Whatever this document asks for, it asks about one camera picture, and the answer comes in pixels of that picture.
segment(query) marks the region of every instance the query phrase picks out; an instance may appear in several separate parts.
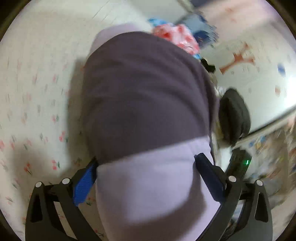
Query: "dark purple fabric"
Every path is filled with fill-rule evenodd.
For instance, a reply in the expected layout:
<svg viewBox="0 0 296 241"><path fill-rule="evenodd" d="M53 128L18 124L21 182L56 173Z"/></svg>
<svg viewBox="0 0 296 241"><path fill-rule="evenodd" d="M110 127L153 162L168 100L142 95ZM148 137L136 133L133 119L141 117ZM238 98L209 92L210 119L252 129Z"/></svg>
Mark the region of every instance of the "dark purple fabric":
<svg viewBox="0 0 296 241"><path fill-rule="evenodd" d="M207 136L216 110L203 66L164 39L120 34L86 62L83 125L103 162Z"/></svg>

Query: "black bag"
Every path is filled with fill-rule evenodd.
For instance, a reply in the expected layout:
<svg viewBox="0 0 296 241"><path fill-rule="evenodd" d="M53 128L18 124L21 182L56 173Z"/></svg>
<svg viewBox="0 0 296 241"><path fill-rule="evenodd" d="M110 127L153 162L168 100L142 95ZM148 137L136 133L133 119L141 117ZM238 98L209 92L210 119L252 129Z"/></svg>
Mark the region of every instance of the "black bag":
<svg viewBox="0 0 296 241"><path fill-rule="evenodd" d="M244 99L235 89L228 89L220 100L219 121L224 139L231 145L248 135L251 119Z"/></svg>

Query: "white screw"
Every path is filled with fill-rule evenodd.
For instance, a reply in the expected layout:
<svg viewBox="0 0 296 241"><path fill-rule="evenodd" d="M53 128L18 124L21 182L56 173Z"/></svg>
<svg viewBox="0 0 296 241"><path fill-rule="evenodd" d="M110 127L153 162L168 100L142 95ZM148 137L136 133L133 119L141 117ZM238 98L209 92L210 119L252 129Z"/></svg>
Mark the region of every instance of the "white screw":
<svg viewBox="0 0 296 241"><path fill-rule="evenodd" d="M35 187L39 188L39 187L41 187L41 185L42 185L42 182L37 182L37 183L35 184Z"/></svg>
<svg viewBox="0 0 296 241"><path fill-rule="evenodd" d="M258 186L262 186L263 185L263 182L261 180L257 180L256 183L257 183Z"/></svg>
<svg viewBox="0 0 296 241"><path fill-rule="evenodd" d="M236 177L234 176L229 176L228 180L231 181L232 183L235 183L237 181Z"/></svg>
<svg viewBox="0 0 296 241"><path fill-rule="evenodd" d="M63 184L68 184L70 182L70 179L69 178L64 178L63 180L62 180L62 183Z"/></svg>

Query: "orange-brown branch-shaped object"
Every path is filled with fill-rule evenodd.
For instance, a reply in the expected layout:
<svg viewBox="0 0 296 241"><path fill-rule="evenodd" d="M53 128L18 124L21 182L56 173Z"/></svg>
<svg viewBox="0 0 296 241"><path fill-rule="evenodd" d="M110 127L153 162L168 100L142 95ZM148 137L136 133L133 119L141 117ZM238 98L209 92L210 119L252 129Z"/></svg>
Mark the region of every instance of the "orange-brown branch-shaped object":
<svg viewBox="0 0 296 241"><path fill-rule="evenodd" d="M246 52L246 50L249 49L249 46L247 45L247 43L244 43L244 48L242 50L239 51L239 54L233 53L234 56L234 61L231 62L230 64L221 67L220 71L222 74L224 74L229 68L231 68L232 66L238 64L238 63L251 63L253 65L255 65L255 57L251 57L251 58L243 58L242 55Z"/></svg>

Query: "blue gripper pad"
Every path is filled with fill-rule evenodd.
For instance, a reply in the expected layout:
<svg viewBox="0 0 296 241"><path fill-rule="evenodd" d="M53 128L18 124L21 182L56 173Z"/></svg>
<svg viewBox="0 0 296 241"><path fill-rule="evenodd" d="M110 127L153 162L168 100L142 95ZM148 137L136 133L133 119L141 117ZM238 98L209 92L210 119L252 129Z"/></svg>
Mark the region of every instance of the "blue gripper pad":
<svg viewBox="0 0 296 241"><path fill-rule="evenodd" d="M96 159L93 159L86 168L76 172L73 181L73 203L78 206L83 203L96 181L96 168L98 167Z"/></svg>

